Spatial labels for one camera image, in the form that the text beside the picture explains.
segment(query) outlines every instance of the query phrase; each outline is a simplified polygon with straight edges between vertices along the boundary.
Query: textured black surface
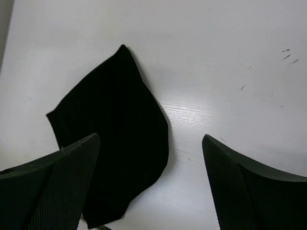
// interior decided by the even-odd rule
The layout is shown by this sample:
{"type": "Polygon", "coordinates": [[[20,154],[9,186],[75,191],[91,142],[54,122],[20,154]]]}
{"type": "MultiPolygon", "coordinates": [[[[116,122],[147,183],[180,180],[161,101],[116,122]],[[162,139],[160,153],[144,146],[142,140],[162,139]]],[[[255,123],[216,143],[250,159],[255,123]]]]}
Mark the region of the textured black surface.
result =
{"type": "Polygon", "coordinates": [[[99,136],[0,172],[1,230],[76,230],[99,136]]]}
{"type": "Polygon", "coordinates": [[[221,230],[306,228],[307,178],[257,162],[209,135],[202,146],[221,230]]]}
{"type": "Polygon", "coordinates": [[[98,133],[101,148],[83,210],[89,228],[121,218],[168,161],[166,119],[121,46],[47,114],[59,147],[98,133]]]}

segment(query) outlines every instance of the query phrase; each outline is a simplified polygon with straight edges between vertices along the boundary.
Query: black fabric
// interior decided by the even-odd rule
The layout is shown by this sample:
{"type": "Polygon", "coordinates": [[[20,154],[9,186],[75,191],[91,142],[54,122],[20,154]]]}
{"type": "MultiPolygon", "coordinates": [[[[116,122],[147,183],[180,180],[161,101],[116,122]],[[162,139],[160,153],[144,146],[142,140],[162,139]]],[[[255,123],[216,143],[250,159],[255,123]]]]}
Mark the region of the black fabric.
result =
{"type": "Polygon", "coordinates": [[[89,228],[121,218],[129,203],[166,167],[166,119],[124,45],[47,117],[60,148],[94,132],[101,138],[83,210],[89,228]]]}
{"type": "Polygon", "coordinates": [[[202,147],[221,230],[306,228],[306,177],[264,165],[209,135],[202,147]]]}
{"type": "Polygon", "coordinates": [[[0,229],[76,230],[99,146],[93,134],[0,172],[0,229]]]}

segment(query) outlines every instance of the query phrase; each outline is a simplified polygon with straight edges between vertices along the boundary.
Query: white surface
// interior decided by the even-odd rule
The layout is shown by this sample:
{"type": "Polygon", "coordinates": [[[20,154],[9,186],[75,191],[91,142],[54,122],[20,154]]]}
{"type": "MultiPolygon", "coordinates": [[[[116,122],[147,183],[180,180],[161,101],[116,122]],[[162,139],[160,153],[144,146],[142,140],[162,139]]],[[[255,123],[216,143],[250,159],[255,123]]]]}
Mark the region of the white surface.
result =
{"type": "Polygon", "coordinates": [[[0,76],[0,170],[56,151],[45,114],[126,44],[171,122],[171,157],[109,227],[219,229],[204,134],[307,176],[306,9],[306,0],[16,0],[0,76]]]}

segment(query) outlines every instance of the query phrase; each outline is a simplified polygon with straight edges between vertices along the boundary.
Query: black object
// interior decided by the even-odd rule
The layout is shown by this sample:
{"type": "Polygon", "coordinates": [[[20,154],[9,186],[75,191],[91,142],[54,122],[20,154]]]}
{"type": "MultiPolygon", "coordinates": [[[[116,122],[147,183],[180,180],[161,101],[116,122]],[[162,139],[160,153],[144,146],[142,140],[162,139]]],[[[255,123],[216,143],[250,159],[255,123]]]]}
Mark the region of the black object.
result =
{"type": "Polygon", "coordinates": [[[106,226],[100,226],[100,227],[98,227],[98,229],[100,229],[100,230],[112,230],[112,229],[109,229],[109,228],[106,227],[106,226]]]}
{"type": "Polygon", "coordinates": [[[76,230],[99,146],[92,134],[0,172],[0,229],[76,230]]]}
{"type": "Polygon", "coordinates": [[[306,177],[264,165],[209,135],[202,147],[221,230],[306,228],[306,177]]]}
{"type": "Polygon", "coordinates": [[[168,161],[166,119],[122,45],[47,114],[60,148],[98,133],[101,148],[83,217],[88,228],[120,219],[168,161]]]}

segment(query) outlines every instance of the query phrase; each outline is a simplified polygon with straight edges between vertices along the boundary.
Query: white table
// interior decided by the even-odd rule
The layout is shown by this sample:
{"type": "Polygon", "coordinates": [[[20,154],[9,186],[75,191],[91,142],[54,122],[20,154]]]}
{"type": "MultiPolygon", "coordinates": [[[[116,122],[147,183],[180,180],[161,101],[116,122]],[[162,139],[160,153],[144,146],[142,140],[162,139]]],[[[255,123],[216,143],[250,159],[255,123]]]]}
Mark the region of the white table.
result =
{"type": "Polygon", "coordinates": [[[0,170],[56,151],[45,114],[126,44],[169,117],[171,152],[159,181],[108,226],[219,229],[204,134],[307,176],[306,9],[306,0],[16,0],[0,76],[0,170]]]}

